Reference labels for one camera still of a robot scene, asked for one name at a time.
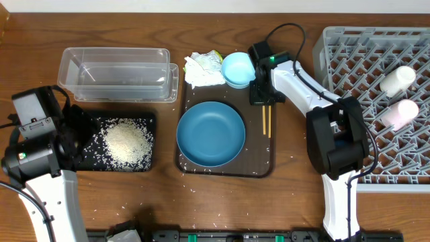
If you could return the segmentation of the dark blue plate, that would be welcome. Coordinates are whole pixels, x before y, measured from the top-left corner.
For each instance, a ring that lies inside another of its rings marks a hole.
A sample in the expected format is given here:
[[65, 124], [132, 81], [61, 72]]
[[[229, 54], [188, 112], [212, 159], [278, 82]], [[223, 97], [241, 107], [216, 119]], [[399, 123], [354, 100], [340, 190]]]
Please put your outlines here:
[[202, 167], [220, 167], [242, 151], [246, 128], [240, 114], [221, 102], [202, 102], [179, 120], [177, 146], [183, 156]]

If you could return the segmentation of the cream white cup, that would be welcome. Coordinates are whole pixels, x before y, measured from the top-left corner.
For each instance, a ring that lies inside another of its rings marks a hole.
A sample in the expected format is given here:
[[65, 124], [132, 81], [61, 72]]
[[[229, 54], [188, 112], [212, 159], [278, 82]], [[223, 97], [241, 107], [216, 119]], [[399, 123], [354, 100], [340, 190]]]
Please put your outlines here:
[[406, 91], [416, 77], [417, 74], [412, 67], [400, 66], [381, 80], [380, 89], [386, 93], [387, 97], [394, 97], [396, 94]]

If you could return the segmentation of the pink cup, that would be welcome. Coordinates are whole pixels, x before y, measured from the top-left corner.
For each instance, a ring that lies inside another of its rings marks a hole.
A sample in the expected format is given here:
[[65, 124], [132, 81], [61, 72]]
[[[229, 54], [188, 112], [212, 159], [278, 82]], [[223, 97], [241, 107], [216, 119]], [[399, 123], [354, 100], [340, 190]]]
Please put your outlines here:
[[385, 127], [392, 126], [393, 131], [397, 131], [412, 122], [418, 113], [418, 105], [414, 101], [404, 99], [390, 106], [381, 121]]

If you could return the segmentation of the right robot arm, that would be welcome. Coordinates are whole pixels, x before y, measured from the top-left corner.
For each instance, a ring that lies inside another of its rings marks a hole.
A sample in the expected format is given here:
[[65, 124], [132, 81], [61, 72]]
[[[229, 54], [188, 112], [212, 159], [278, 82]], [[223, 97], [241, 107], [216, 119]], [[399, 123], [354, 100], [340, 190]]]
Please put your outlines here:
[[270, 106], [289, 99], [306, 118], [307, 153], [322, 176], [323, 227], [329, 240], [360, 241], [353, 177], [369, 155], [369, 144], [359, 102], [331, 93], [287, 52], [273, 53], [266, 41], [253, 44], [248, 54], [255, 68], [250, 104]]

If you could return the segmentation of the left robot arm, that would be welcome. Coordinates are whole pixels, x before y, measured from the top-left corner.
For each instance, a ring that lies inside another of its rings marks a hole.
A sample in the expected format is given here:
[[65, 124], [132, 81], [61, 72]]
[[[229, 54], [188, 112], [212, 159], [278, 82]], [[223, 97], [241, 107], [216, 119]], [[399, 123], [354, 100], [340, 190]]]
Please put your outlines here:
[[1, 160], [10, 181], [1, 185], [18, 193], [38, 241], [88, 241], [77, 168], [99, 123], [70, 101], [60, 106], [56, 91], [66, 94], [50, 85], [12, 96], [15, 113], [8, 118], [13, 131]]

